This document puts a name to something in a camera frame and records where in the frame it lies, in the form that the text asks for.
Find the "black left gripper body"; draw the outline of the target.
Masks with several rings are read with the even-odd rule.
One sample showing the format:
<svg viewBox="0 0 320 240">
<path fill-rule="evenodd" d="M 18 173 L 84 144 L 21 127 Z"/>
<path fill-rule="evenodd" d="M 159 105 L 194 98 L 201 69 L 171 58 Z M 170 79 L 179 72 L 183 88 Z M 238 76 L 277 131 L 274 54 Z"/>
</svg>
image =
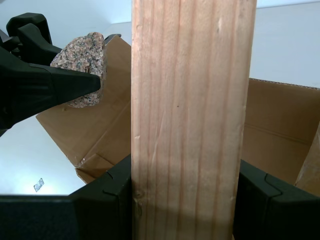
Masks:
<svg viewBox="0 0 320 240">
<path fill-rule="evenodd" d="M 21 42 L 17 36 L 11 36 L 5 41 L 3 41 L 2 38 L 0 39 L 0 46 L 12 54 L 21 53 L 19 49 L 20 44 Z"/>
</svg>

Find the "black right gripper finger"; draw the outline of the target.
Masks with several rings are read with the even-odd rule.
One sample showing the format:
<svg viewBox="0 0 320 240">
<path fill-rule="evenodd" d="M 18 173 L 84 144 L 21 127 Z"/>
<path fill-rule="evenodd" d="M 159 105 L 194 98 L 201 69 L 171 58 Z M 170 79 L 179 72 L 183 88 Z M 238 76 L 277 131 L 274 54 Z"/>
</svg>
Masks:
<svg viewBox="0 0 320 240">
<path fill-rule="evenodd" d="M 0 238 L 132 239 L 131 156 L 70 195 L 1 195 Z"/>
<path fill-rule="evenodd" d="M 236 240 L 318 240 L 320 198 L 241 161 Z"/>
</svg>

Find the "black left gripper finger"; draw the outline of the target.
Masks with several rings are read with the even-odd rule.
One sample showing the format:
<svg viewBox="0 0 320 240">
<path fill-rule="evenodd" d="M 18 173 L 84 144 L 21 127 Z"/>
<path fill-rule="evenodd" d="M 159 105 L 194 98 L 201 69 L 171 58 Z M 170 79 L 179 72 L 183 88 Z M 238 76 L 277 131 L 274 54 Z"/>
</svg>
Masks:
<svg viewBox="0 0 320 240">
<path fill-rule="evenodd" d="M 101 87 L 97 75 L 26 63 L 0 50 L 0 133 L 60 104 Z"/>
<path fill-rule="evenodd" d="M 6 25 L 10 37 L 18 39 L 15 53 L 26 63 L 49 66 L 61 48 L 52 44 L 47 19 L 40 13 L 12 17 Z"/>
</svg>

